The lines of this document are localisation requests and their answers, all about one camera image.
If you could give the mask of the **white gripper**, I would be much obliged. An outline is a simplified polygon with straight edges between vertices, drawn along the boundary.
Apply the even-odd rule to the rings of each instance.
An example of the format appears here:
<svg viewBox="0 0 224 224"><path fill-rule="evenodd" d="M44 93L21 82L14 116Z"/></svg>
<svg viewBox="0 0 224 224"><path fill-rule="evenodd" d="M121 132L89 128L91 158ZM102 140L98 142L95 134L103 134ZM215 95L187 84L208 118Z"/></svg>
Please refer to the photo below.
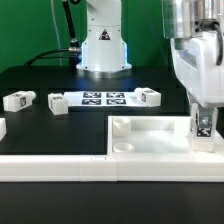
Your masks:
<svg viewBox="0 0 224 224"><path fill-rule="evenodd" d="M204 32L201 37L191 38L184 50L177 50L175 42L174 38L170 40L173 66L177 79L189 92L191 132L197 133L198 112L200 128L215 128L215 107L224 107L224 59L220 66L216 64L217 34Z"/></svg>

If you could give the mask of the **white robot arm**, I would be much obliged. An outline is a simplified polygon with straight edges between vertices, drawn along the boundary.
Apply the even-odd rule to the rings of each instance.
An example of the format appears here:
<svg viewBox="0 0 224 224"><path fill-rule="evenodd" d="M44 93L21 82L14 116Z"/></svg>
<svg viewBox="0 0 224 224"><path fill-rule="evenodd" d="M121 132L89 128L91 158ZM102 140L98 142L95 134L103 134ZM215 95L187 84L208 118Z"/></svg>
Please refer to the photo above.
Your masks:
<svg viewBox="0 0 224 224"><path fill-rule="evenodd" d="M161 2L175 74L191 105L192 132L210 137L217 109L224 107L224 0ZM78 71L101 78L130 69L121 37L121 0L86 0L86 5L87 37Z"/></svg>

